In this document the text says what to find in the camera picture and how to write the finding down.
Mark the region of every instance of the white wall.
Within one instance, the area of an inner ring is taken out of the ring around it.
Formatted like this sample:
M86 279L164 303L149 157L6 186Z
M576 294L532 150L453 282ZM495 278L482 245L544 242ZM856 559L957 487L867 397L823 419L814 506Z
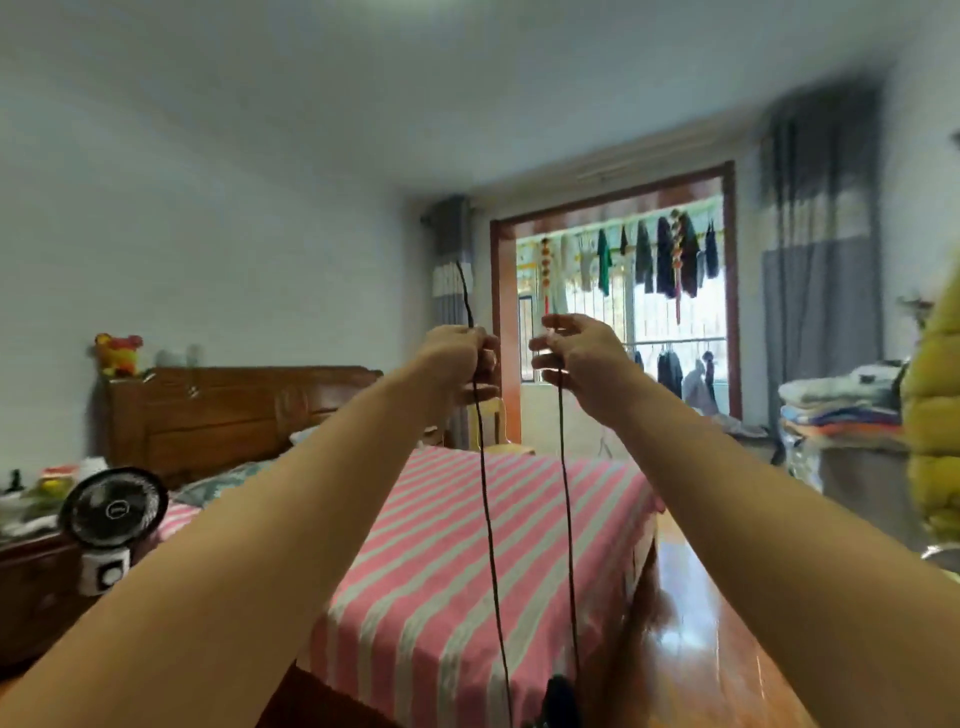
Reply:
M737 257L740 303L740 368L743 382L743 413L748 424L767 421L766 344L763 335L763 295L760 284L763 243L757 238L759 211L759 160L748 142L723 145L687 155L676 155L669 162L647 165L629 177L615 182L578 186L567 192L498 202L495 195L482 204L474 226L475 298L477 321L492 327L492 279L490 261L490 221L531 212L566 202L585 199L616 189L653 182L666 177L692 172L733 159L737 177ZM525 384L521 392L521 426L523 442L538 452L559 452L557 429L557 397L552 387ZM566 443L571 456L593 457L597 453L600 427L582 410L571 404L566 415ZM626 456L626 450L615 442L615 455Z
M960 5L946 3L903 51L886 89L883 291L886 354L907 356L916 327L899 296L934 297L960 261Z
M268 179L38 78L0 98L0 472L86 452L99 331L209 365L389 370L420 341L426 246L394 194Z

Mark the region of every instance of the pink striped bedsheet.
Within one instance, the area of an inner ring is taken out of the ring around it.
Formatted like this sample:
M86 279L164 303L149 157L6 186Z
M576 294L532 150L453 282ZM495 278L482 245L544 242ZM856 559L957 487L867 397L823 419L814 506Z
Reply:
M659 500L633 464L579 461L567 471L586 661ZM488 455L487 472L519 723L536 716L551 675L574 672L563 479L559 460L546 456ZM404 728L508 725L478 454L411 455L309 656L331 688Z

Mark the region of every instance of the curtain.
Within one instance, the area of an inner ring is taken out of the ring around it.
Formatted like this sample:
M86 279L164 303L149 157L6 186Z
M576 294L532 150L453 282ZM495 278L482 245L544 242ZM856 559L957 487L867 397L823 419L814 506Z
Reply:
M851 83L781 103L763 140L763 289L771 425L780 385L837 376L883 349L879 93Z
M464 307L464 291L457 270L459 262L467 279L470 307L476 313L473 297L473 241L470 225L469 200L462 196L450 197L433 205L421 218L434 238L433 263L433 323L436 326L468 323ZM468 449L469 434L467 410L458 410L451 416L446 429L453 438L453 446Z

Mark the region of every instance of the wooden headboard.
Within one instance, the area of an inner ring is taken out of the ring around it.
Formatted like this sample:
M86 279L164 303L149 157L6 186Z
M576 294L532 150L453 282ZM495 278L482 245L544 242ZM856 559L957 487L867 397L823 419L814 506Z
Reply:
M153 369L100 382L98 450L167 488L277 457L293 432L321 423L382 372L363 367Z

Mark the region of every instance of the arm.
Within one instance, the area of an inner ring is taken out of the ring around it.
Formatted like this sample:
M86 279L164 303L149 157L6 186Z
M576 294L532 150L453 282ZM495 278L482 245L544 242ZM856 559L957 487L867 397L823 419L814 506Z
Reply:
M717 587L823 726L960 724L960 589L761 463L644 375L613 332L547 317L531 348L610 426Z
M0 725L254 726L420 434L472 400L463 382L492 366L491 345L482 329L431 332L414 362L137 565L8 693Z

